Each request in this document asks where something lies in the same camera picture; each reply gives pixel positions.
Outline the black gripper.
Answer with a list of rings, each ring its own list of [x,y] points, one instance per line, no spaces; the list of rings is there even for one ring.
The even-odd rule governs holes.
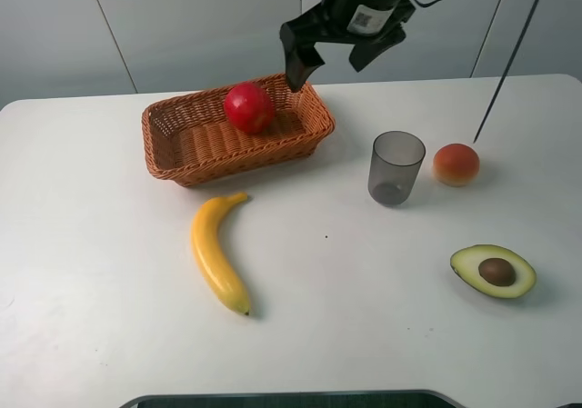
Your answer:
[[[321,0],[281,25],[286,83],[296,93],[325,62],[316,43],[355,44],[349,62],[361,72],[377,57],[406,39],[402,24],[415,7],[409,0]]]

